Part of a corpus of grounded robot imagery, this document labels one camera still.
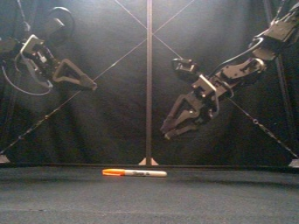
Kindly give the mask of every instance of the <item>black curtain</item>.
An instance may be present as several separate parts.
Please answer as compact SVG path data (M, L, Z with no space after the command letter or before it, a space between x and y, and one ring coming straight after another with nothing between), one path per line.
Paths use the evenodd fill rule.
M50 45L50 48L58 59L71 59L91 79L96 79L98 90L80 94L55 90L44 97L18 93L15 106L10 108L7 105L15 91L2 76L3 127L11 121L10 127L3 129L10 130L8 134L3 133L3 148L58 109L6 154L18 163L136 165L146 157L149 134L147 1L39 1L36 14L34 3L23 1L23 7L27 17L35 15L32 33L42 38L48 11L52 7L70 9L76 22L74 36L64 45ZM4 1L3 6L3 37L8 38L12 31L22 30L20 18L10 16L18 15L12 1ZM63 17L67 28L71 27L68 16L56 16ZM194 59L202 72L209 74L221 62L246 51L253 37L267 28L263 1L154 1L153 25L154 160L159 165L287 165L290 153L229 100L221 103L219 116L198 131L171 141L161 132L177 97L191 91L190 84L174 74L171 60L181 56ZM298 56L298 45L286 57L290 54ZM297 58L287 58L287 77L291 77L287 91L295 113ZM20 78L20 87L43 91L26 74ZM267 69L255 85L235 93L234 101L279 139L293 144L275 66Z

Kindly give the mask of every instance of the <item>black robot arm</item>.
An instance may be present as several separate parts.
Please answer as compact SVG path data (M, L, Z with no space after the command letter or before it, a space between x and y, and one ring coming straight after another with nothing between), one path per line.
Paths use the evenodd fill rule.
M269 29L254 37L247 51L225 61L210 75L201 73L199 66L191 59L173 60L173 69L179 78L191 83L193 91L179 96L163 122L162 132L167 139L197 130L218 115L223 97L233 96L238 87L255 83L261 73L267 70L267 64L298 41L298 26L299 3L287 15L275 20ZM243 63L231 65L246 56Z

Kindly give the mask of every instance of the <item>metal pole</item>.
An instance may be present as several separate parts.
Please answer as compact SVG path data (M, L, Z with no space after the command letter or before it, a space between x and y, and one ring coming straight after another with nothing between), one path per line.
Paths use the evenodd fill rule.
M153 165L153 50L154 27L153 14L154 3L147 0L147 93L146 93L146 165Z
M270 0L265 0L265 7L266 7L266 20L267 20L267 23L270 24L271 21L274 20ZM279 85L281 85L283 102L285 102L285 112L286 112L286 122L287 122L289 133L293 140L294 148L298 151L299 143L298 143L297 134L295 134L297 133L295 117L293 113L290 95L287 92L286 73L285 73L285 64L283 64L282 56L278 56L278 58L275 59L275 67L277 67Z

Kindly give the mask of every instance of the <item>marker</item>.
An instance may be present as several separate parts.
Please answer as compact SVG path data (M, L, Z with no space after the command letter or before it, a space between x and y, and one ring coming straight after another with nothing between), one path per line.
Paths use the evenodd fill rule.
M103 175L165 178L167 176L167 172L166 171L139 171L139 170L124 170L124 169L106 169L106 170L103 170Z

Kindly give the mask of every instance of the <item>orange marker cap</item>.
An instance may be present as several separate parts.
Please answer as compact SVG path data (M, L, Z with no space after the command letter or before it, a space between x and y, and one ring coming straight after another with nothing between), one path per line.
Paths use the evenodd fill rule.
M123 169L106 169L103 170L103 175L106 176L124 176L126 170Z

